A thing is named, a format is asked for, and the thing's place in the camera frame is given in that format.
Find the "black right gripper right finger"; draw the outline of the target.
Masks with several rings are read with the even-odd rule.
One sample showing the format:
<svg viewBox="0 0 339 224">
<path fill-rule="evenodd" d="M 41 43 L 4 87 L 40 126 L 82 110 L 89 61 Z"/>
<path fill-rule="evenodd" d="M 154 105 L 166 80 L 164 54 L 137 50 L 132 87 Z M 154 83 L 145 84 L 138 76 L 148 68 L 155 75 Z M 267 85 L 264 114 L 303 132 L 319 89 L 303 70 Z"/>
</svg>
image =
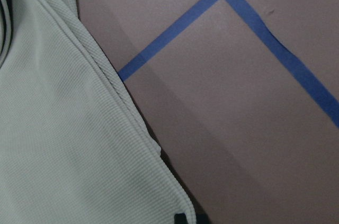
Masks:
<svg viewBox="0 0 339 224">
<path fill-rule="evenodd" d="M 204 213 L 196 215 L 197 224 L 209 224 L 209 217 Z"/>
</svg>

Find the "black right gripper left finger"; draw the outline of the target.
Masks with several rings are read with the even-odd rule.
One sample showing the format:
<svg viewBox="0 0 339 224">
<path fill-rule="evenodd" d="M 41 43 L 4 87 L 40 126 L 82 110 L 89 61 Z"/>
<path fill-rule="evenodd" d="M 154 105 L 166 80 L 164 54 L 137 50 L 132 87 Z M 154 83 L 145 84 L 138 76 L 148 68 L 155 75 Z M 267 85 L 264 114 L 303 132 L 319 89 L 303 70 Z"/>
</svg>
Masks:
<svg viewBox="0 0 339 224">
<path fill-rule="evenodd" d="M 174 224 L 187 224 L 187 218 L 184 213 L 176 213 L 174 215 Z"/>
</svg>

